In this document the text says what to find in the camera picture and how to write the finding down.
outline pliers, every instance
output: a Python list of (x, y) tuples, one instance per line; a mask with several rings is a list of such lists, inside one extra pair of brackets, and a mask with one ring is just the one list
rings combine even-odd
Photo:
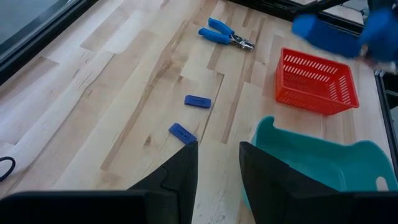
[(219, 44), (232, 44), (244, 50), (253, 51), (255, 48), (254, 43), (245, 38), (235, 35), (235, 31), (229, 28), (226, 24), (216, 19), (209, 18), (209, 26), (220, 31), (217, 33), (206, 28), (201, 28), (199, 34), (204, 38)]

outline teal plastic bin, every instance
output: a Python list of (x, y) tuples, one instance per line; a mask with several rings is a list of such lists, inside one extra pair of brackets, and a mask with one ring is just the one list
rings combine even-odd
[[(391, 163), (372, 141), (341, 145), (274, 127), (274, 117), (263, 118), (251, 144), (291, 168), (340, 192), (377, 191), (383, 177), (389, 190), (398, 190)], [(249, 207), (246, 192), (245, 204)]]

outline red plastic basket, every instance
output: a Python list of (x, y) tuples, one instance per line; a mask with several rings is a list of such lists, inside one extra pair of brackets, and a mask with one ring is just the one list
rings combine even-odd
[(359, 107), (351, 70), (342, 63), (283, 48), (275, 74), (278, 102), (325, 115)]

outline light wood surface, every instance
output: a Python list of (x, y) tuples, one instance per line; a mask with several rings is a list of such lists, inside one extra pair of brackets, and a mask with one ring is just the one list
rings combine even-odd
[[(210, 16), (256, 50), (200, 37)], [(174, 122), (200, 142), (194, 223), (254, 223), (242, 203), (238, 143), (266, 115), (331, 141), (370, 139), (391, 157), (373, 72), (315, 50), (290, 27), (227, 1), (100, 0), (0, 87), (0, 156), (17, 161), (0, 195), (126, 189), (183, 147), (168, 132)], [(276, 103), (281, 47), (348, 64), (360, 107), (326, 117)], [(185, 106), (187, 94), (211, 98), (212, 108)]]

